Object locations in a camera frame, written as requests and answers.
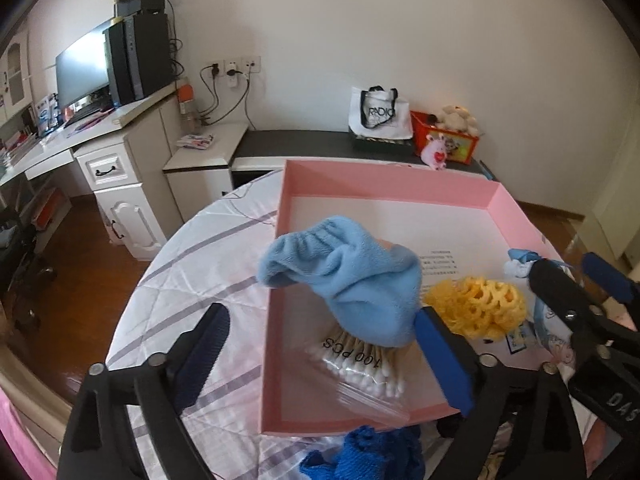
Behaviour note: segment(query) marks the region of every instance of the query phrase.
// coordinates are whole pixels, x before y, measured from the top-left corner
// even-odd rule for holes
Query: drawer handle
[[[116,231],[116,221],[115,220],[111,220],[111,230],[113,231],[113,234],[116,235],[116,238],[118,240],[122,240],[124,238],[124,235],[119,235],[118,232]]]
[[[95,170],[95,176],[105,176],[111,173],[111,171],[116,171],[116,167],[112,166],[110,170],[108,171],[100,171],[100,170]]]

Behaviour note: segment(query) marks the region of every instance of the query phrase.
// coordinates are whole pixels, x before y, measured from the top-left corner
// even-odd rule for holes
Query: computer monitor
[[[56,56],[58,103],[61,110],[109,86],[102,32],[110,24],[111,20],[101,23]]]

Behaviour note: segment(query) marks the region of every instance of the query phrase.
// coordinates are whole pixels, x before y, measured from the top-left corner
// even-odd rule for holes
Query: round table
[[[306,478],[297,470],[306,453],[342,443],[258,434],[268,291],[255,273],[274,239],[281,185],[282,172],[270,173],[189,220],[140,280],[106,359],[110,369],[142,364],[167,352],[212,303],[229,309],[229,337],[198,401],[182,416],[209,468],[226,480]],[[140,409],[129,413],[149,478],[164,478]]]

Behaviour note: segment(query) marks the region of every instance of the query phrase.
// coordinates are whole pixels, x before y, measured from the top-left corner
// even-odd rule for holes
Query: pink box
[[[427,262],[423,275],[428,285],[470,274],[514,282],[502,273],[509,248],[559,259],[497,182],[397,164],[287,161],[276,236],[308,228],[334,214],[349,216],[374,236],[414,250]],[[430,274],[430,254],[443,251],[450,254],[458,275]],[[533,301],[526,282],[517,285],[527,301]],[[362,424],[382,428],[348,412],[326,390],[285,366],[285,362],[306,366],[304,345],[310,338],[322,341],[333,322],[324,301],[305,285],[271,291],[262,368],[261,433],[324,435],[346,433]],[[473,346],[522,368],[537,368],[549,358],[540,347],[510,355],[505,353],[503,342]],[[410,424],[455,413],[424,357],[419,354],[417,359],[421,361],[406,394]]]

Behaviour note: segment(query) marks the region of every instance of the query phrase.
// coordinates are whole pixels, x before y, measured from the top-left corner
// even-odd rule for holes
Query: black bag handle
[[[398,89],[392,88],[390,92],[393,95],[393,99],[391,101],[391,113],[389,114],[389,118],[386,121],[382,121],[381,123],[374,124],[373,126],[369,126],[367,123],[367,114],[364,111],[364,99],[366,99],[367,94],[369,92],[378,92],[385,91],[382,86],[372,86],[369,90],[363,90],[360,92],[360,124],[364,126],[367,130],[372,130],[377,128],[378,126],[382,126],[383,124],[387,124],[390,120],[392,120],[396,116],[396,100],[398,99]]]

